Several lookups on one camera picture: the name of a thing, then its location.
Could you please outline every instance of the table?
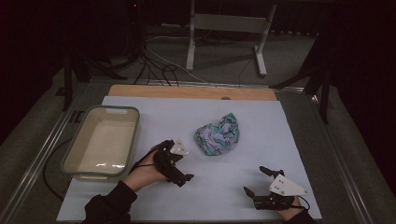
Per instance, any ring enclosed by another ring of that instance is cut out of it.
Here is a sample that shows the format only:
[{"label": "table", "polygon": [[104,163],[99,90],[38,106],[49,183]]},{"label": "table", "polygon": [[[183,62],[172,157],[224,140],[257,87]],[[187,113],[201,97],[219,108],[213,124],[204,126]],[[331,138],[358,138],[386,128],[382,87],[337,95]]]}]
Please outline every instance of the table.
[{"label": "table", "polygon": [[[148,95],[151,97],[125,97],[131,92],[145,95],[144,89],[149,90]],[[196,94],[192,98],[195,99],[181,98],[194,92]],[[225,93],[227,96],[236,97],[240,92],[241,98],[245,99],[214,100],[213,92],[217,93],[217,97],[222,97]],[[253,97],[261,96],[262,99],[248,100],[248,96],[252,93]],[[169,98],[158,98],[159,95],[167,95]],[[140,148],[152,147],[159,141],[168,139],[169,136],[181,137],[190,155],[179,161],[177,167],[182,172],[195,174],[191,182],[182,188],[163,182],[140,190],[139,198],[145,201],[137,200],[133,204],[133,221],[278,219],[273,211],[255,210],[253,202],[243,191],[243,186],[246,186],[258,194],[269,193],[265,189],[271,184],[272,178],[260,173],[258,170],[260,165],[274,170],[285,170],[287,177],[309,192],[313,192],[282,107],[274,97],[270,90],[114,86],[109,96],[105,97],[104,105],[133,105],[141,112],[141,130],[134,161],[146,154],[146,151]],[[203,106],[207,109],[197,112],[196,108]],[[233,151],[225,155],[207,157],[194,145],[189,136],[194,132],[195,127],[199,128],[206,122],[220,119],[219,115],[230,109],[240,123],[240,141]],[[165,115],[166,119],[158,116],[159,113]],[[88,200],[98,193],[110,192],[114,186],[115,183],[81,182],[73,179],[57,220],[82,220],[85,216],[83,206]],[[311,205],[311,216],[321,218],[315,196],[311,193],[305,198]]]},{"label": "table", "polygon": [[271,27],[272,18],[276,11],[276,5],[271,5],[271,8],[266,15],[266,18],[253,17],[237,17],[226,15],[212,15],[195,13],[195,0],[191,0],[191,17],[190,17],[190,43],[189,51],[187,53],[186,69],[193,70],[195,41],[195,29],[219,30],[219,31],[238,31],[248,33],[262,34],[262,39],[259,46],[255,46],[257,65],[259,66],[259,74],[261,76],[267,75],[264,59],[262,57],[262,49],[264,48],[265,40]]}]

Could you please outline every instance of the gray plastic container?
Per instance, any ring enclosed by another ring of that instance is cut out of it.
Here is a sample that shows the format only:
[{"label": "gray plastic container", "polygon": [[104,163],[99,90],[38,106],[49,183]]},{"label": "gray plastic container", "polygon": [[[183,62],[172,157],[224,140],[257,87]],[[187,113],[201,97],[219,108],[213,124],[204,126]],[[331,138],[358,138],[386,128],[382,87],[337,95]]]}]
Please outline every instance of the gray plastic container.
[{"label": "gray plastic container", "polygon": [[62,170],[80,180],[123,179],[132,167],[139,117],[130,106],[91,107],[67,149]]}]

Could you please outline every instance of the crumpled cloth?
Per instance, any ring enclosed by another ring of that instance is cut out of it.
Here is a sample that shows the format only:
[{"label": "crumpled cloth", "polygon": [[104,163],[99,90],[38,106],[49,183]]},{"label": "crumpled cloth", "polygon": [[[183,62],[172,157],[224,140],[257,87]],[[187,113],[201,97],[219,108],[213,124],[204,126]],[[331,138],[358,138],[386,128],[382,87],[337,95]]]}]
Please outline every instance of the crumpled cloth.
[{"label": "crumpled cloth", "polygon": [[208,156],[218,156],[233,149],[238,143],[238,120],[229,113],[222,117],[219,125],[206,124],[194,135],[195,142]]}]

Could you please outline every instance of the colorful cloth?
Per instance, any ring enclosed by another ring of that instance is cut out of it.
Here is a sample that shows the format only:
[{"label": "colorful cloth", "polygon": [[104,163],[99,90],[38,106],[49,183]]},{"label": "colorful cloth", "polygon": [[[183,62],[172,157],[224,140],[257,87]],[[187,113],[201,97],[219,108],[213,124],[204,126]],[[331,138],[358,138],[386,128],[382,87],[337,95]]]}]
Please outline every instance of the colorful cloth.
[{"label": "colorful cloth", "polygon": [[199,128],[195,142],[208,156],[218,156],[236,146],[239,138],[238,121],[233,113],[224,116],[219,125],[212,123]]}]

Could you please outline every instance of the white board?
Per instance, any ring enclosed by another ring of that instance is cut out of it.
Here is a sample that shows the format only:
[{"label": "white board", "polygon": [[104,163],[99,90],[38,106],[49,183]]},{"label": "white board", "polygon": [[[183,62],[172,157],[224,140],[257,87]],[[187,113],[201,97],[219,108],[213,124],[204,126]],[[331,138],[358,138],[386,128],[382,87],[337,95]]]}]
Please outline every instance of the white board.
[{"label": "white board", "polygon": [[[304,189],[309,214],[321,218],[283,108],[278,101],[162,99],[107,96],[103,105],[128,105],[140,111],[140,134],[134,161],[163,140],[183,140],[190,152],[177,168],[195,177],[182,188],[166,181],[137,192],[132,221],[259,221],[280,219],[274,211],[256,210],[243,187],[268,195],[273,178],[259,166],[284,170],[285,176]],[[195,131],[233,112],[238,119],[239,142],[232,151],[210,157],[193,140]],[[84,205],[96,194],[108,194],[115,184],[73,179],[58,221],[85,218]]]}]

